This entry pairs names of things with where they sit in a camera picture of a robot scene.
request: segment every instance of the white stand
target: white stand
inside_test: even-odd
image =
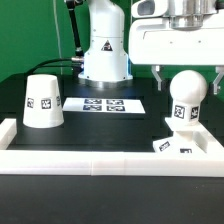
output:
[[[198,121],[200,102],[206,95],[207,85],[197,72],[180,72],[171,82],[174,99],[172,117],[165,118],[173,136],[154,141],[157,153],[224,154],[222,145]]]

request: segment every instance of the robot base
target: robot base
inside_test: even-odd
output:
[[[80,84],[102,89],[110,89],[110,88],[112,89],[112,88],[131,86],[132,82],[133,82],[132,79],[126,79],[118,82],[104,82],[104,81],[93,81],[90,79],[79,77]]]

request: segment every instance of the black cable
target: black cable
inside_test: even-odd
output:
[[[74,11],[69,10],[69,16],[70,16],[70,19],[71,19],[73,37],[74,37],[74,42],[75,42],[75,46],[76,46],[76,56],[82,57],[84,55],[84,53],[83,53],[83,50],[81,48],[78,26],[77,26],[77,21],[76,21],[76,16],[75,16]]]
[[[44,65],[55,63],[55,62],[63,62],[63,61],[70,61],[72,62],[71,58],[59,58],[59,59],[52,59],[48,61],[41,62],[40,64],[36,65],[35,67],[31,68],[26,72],[27,75],[32,74],[36,69],[43,67]]]
[[[76,21],[76,15],[75,15],[75,7],[78,5],[82,5],[83,1],[79,0],[78,2],[75,2],[74,0],[65,0],[65,3],[67,5],[68,11],[69,11],[69,16],[71,20],[71,25],[72,25],[72,31],[73,31],[73,38],[76,46],[76,56],[82,57],[84,56],[81,43],[80,43],[80,38],[79,38],[79,32],[78,32],[78,26],[77,26],[77,21]]]

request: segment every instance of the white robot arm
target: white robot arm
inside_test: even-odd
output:
[[[151,65],[160,89],[163,80],[160,66],[217,66],[219,75],[213,82],[217,94],[218,83],[224,75],[223,9],[224,4],[216,0],[141,0],[135,3],[132,15],[138,20],[130,30],[131,61]]]
[[[90,12],[90,48],[84,55],[79,81],[94,87],[129,84],[129,58],[123,49],[124,12],[110,0],[87,0]]]

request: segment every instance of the white cylinder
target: white cylinder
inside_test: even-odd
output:
[[[63,122],[57,77],[30,75],[27,79],[23,123],[33,128],[51,128]]]

